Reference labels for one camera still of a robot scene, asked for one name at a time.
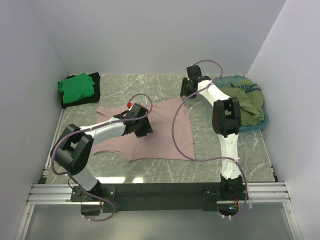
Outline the pink tank top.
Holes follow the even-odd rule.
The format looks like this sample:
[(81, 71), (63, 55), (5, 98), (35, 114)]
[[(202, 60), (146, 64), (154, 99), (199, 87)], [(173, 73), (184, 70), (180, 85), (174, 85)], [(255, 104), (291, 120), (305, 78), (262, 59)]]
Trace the pink tank top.
[(93, 154), (115, 153), (128, 162), (141, 159), (186, 160), (176, 149), (195, 158), (195, 148), (191, 120), (183, 105), (172, 126), (173, 117), (183, 100), (179, 97), (154, 103), (148, 120), (153, 133), (137, 138), (127, 134), (105, 140), (92, 147)]

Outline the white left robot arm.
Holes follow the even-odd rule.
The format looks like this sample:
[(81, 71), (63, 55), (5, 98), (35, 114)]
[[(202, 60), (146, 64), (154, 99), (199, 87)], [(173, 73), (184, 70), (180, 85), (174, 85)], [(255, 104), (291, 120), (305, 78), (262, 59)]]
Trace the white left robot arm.
[(131, 133), (137, 138), (151, 134), (150, 113), (150, 109), (134, 103), (128, 110), (94, 125), (70, 124), (51, 150), (51, 160), (65, 169), (65, 174), (78, 185), (88, 201), (101, 198), (104, 195), (101, 183), (87, 167), (93, 146)]

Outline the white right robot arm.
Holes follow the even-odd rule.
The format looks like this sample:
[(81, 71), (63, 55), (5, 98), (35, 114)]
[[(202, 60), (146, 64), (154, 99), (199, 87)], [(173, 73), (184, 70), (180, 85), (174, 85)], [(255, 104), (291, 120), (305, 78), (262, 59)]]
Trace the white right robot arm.
[(197, 63), (186, 68), (180, 96), (193, 99), (202, 95), (212, 105), (212, 128), (217, 134), (222, 160), (220, 184), (217, 195), (224, 200), (239, 197), (246, 190), (245, 174), (239, 165), (238, 137), (242, 125), (240, 102), (223, 93), (215, 82), (223, 73), (212, 79), (203, 75)]

